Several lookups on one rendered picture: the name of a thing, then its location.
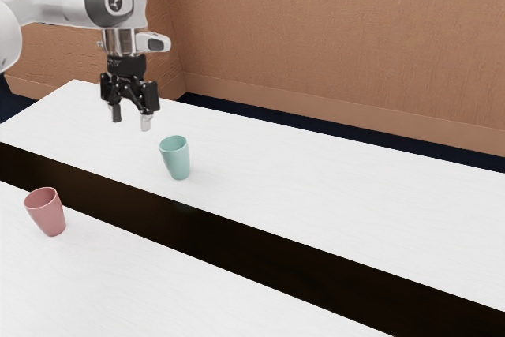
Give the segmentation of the teal cup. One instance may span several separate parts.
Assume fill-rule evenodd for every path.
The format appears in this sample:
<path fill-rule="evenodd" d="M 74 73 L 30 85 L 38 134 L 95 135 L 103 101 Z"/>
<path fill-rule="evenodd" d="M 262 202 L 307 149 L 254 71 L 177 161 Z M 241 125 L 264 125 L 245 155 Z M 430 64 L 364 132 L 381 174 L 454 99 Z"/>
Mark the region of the teal cup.
<path fill-rule="evenodd" d="M 159 143 L 159 151 L 170 176 L 184 180 L 190 174 L 189 145 L 185 137 L 173 135 Z"/>

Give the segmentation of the pink cup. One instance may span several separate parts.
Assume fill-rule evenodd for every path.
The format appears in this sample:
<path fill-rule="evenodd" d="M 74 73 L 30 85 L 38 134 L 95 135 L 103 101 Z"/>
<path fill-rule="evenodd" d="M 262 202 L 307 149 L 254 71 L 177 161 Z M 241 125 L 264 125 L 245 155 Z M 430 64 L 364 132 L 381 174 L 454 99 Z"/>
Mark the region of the pink cup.
<path fill-rule="evenodd" d="M 65 230 L 62 202 L 56 189 L 42 187 L 31 191 L 24 199 L 24 208 L 45 235 L 54 237 Z"/>

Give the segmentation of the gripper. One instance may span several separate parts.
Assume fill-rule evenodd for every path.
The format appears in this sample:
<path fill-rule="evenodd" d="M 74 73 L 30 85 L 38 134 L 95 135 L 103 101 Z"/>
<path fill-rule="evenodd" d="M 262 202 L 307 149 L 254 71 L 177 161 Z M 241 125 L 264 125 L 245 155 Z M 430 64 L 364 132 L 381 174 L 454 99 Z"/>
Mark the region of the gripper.
<path fill-rule="evenodd" d="M 130 100 L 142 114 L 140 127 L 142 132 L 151 129 L 151 121 L 156 111 L 160 110 L 159 91 L 156 81 L 146 81 L 144 74 L 147 61 L 144 54 L 132 57 L 107 57 L 107 71 L 100 75 L 101 99 L 107 102 L 112 122 L 122 120 L 120 102 Z"/>

